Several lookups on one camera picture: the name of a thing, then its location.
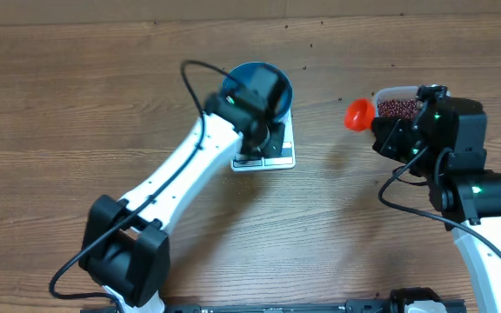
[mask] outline blue bowl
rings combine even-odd
[[[288,114],[289,109],[291,108],[291,105],[293,104],[293,85],[291,84],[291,80],[287,77],[287,75],[278,69],[275,65],[269,64],[269,63],[264,63],[264,62],[249,62],[249,63],[243,63],[239,66],[237,66],[235,69],[231,70],[230,75],[233,76],[233,78],[236,78],[239,80],[241,83],[249,83],[252,74],[257,70],[259,67],[262,66],[271,66],[277,70],[279,70],[280,73],[284,75],[284,77],[287,79],[287,82],[289,82],[289,89],[284,91],[282,94],[280,100],[279,100],[279,106],[277,110],[277,115],[276,119],[277,121],[281,121],[284,119],[284,116]],[[224,79],[224,84],[223,84],[223,89],[224,90],[230,90],[233,89],[237,86],[237,83],[226,77]]]

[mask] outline container of beans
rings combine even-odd
[[[401,117],[414,119],[417,109],[418,86],[392,87],[380,90],[372,98],[376,107],[376,117]]]

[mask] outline wall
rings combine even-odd
[[[501,0],[0,0],[0,25],[501,13]]]

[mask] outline white container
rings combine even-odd
[[[411,100],[417,97],[418,86],[402,86],[382,89],[372,98],[372,103],[376,108],[376,117],[378,117],[378,104],[385,100]]]

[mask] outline red beans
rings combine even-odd
[[[380,117],[401,117],[413,119],[417,116],[417,100],[384,100],[378,104]]]

